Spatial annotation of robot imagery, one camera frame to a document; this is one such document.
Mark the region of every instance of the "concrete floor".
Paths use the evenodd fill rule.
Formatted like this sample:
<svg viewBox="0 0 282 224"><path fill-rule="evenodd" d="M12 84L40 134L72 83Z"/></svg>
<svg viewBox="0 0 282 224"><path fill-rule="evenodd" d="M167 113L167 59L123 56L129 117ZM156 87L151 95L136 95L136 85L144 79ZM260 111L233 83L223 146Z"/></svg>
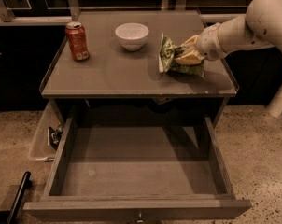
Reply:
<svg viewBox="0 0 282 224"><path fill-rule="evenodd" d="M29 161L27 154L42 112L0 112L0 209L10 208L25 171L33 186L23 201L38 201L50 162ZM219 148L238 199L253 207L235 220L173 221L165 224L282 223L282 115L262 105L227 106L216 128ZM20 210L17 223L41 223Z"/></svg>

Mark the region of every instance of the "white bowl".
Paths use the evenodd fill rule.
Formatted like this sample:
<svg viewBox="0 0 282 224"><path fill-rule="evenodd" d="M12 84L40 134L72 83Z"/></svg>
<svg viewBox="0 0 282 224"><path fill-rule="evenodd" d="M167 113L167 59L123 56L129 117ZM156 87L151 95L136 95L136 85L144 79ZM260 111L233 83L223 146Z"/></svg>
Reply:
<svg viewBox="0 0 282 224"><path fill-rule="evenodd" d="M136 51L148 40L149 29L139 23L125 23L115 30L120 44L129 51Z"/></svg>

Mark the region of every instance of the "red can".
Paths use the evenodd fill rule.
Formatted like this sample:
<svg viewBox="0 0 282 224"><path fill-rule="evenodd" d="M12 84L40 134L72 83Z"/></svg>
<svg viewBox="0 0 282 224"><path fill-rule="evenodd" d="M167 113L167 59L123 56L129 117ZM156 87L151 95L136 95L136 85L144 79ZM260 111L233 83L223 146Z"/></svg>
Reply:
<svg viewBox="0 0 282 224"><path fill-rule="evenodd" d="M85 28L80 22L72 21L66 24L65 33L68 37L68 44L75 61L82 61L89 58L86 44Z"/></svg>

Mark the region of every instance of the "open drawer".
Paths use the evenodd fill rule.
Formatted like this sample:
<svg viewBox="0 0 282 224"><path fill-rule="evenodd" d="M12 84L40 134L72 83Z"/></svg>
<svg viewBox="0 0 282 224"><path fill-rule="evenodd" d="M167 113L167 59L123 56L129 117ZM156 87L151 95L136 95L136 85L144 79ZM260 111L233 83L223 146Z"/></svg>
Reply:
<svg viewBox="0 0 282 224"><path fill-rule="evenodd" d="M71 112L40 202L43 221L235 218L236 200L210 118L200 110L104 105Z"/></svg>

